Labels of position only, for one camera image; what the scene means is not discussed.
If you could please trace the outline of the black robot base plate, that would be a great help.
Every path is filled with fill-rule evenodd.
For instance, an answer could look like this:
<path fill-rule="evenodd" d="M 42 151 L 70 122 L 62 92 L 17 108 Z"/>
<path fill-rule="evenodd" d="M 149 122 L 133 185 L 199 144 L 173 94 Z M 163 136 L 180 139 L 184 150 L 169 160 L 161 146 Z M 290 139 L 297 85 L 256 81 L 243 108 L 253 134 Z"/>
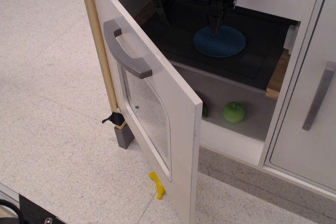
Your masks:
<path fill-rule="evenodd" d="M 19 194 L 19 208 L 27 223 L 65 224 L 57 216 Z"/>

